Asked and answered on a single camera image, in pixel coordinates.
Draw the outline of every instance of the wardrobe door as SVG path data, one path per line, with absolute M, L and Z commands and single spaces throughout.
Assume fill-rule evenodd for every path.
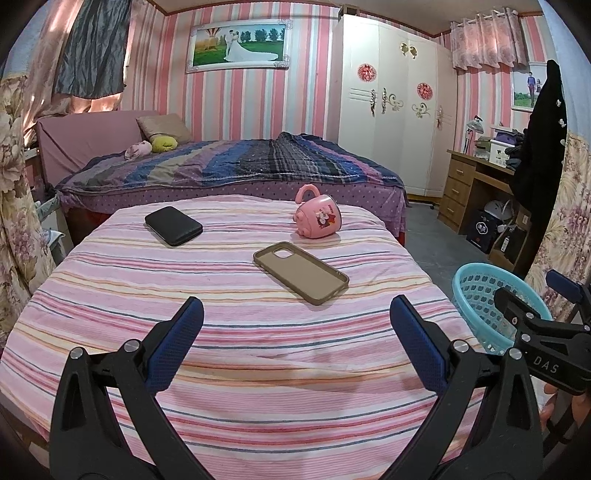
M 400 173 L 404 116 L 408 110 L 408 34 L 388 25 L 379 27 L 379 89 L 373 160 Z
M 374 156 L 375 113 L 372 90 L 377 97 L 379 24 L 375 20 L 343 16 L 343 87 L 339 145 L 356 155 Z
M 437 46 L 436 125 L 433 135 L 433 155 L 426 195 L 442 197 L 450 154 L 456 134 L 457 72 L 453 68 L 452 52 Z
M 437 109 L 437 46 L 412 34 L 409 34 L 408 45 L 408 96 L 402 163 L 398 173 L 407 193 L 425 195 Z

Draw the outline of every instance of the ceiling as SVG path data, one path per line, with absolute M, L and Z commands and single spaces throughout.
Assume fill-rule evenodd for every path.
M 463 17 L 472 18 L 477 12 L 492 8 L 510 7 L 519 12 L 541 10 L 538 0 L 347 0 L 346 2 L 332 2 L 319 0 L 317 3 L 334 3 L 339 6 L 348 3 L 362 10 L 392 18 L 401 23 L 423 30 L 432 35 L 449 29 L 453 20 Z M 201 5 L 223 3 L 219 0 L 151 0 L 167 13 L 179 10 L 197 8 Z

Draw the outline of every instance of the hand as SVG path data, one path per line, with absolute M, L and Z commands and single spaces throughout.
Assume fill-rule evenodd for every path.
M 548 400 L 548 403 L 546 403 L 546 405 L 544 406 L 544 408 L 542 408 L 542 411 L 540 412 L 540 422 L 542 424 L 542 430 L 545 430 L 546 422 L 548 422 L 548 420 L 552 416 L 552 413 L 554 412 L 554 406 L 556 405 L 556 398 L 558 395 L 558 388 L 553 387 L 550 384 L 546 384 L 544 386 L 544 393 L 553 396 L 551 399 Z M 573 418 L 577 423 L 577 426 L 579 426 L 580 428 L 580 426 L 585 421 L 585 418 L 587 418 L 589 411 L 591 411 L 591 397 L 588 394 L 573 397 L 572 408 Z

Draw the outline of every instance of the blue gripper pad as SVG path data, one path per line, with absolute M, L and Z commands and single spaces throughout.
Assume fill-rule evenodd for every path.
M 166 390 L 203 326 L 201 300 L 192 297 L 148 361 L 145 385 L 152 395 Z
M 550 270 L 546 274 L 546 283 L 552 290 L 561 294 L 570 303 L 579 303 L 583 300 L 580 285 L 563 274 L 558 273 L 556 270 Z
M 424 322 L 408 300 L 400 295 L 390 304 L 390 323 L 417 371 L 423 386 L 441 396 L 447 389 L 447 365 L 441 352 L 421 325 Z

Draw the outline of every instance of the pillow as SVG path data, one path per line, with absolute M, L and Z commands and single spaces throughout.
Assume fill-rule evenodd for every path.
M 138 125 L 150 142 L 156 135 L 173 137 L 180 144 L 193 140 L 191 132 L 176 113 L 140 116 Z

